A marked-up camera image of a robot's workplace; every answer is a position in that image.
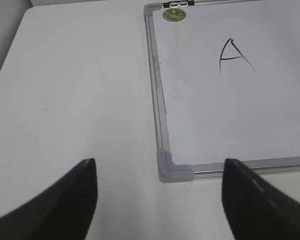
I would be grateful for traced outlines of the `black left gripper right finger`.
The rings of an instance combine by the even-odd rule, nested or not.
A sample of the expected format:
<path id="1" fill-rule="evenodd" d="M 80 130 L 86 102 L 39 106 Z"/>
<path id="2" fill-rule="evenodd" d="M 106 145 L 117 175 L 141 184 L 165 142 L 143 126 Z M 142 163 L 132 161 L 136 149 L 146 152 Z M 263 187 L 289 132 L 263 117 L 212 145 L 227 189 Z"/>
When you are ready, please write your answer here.
<path id="1" fill-rule="evenodd" d="M 224 162 L 221 201 L 236 240 L 300 240 L 300 203 L 237 159 Z"/>

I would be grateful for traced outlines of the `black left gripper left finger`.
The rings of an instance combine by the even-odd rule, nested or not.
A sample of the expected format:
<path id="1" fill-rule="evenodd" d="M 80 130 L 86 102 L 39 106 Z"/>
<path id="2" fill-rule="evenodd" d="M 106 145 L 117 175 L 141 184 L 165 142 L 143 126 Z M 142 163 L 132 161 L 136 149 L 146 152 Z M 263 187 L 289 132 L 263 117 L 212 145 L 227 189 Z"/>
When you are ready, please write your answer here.
<path id="1" fill-rule="evenodd" d="M 96 162 L 85 159 L 35 198 L 0 217 L 0 240 L 84 240 L 97 200 Z"/>

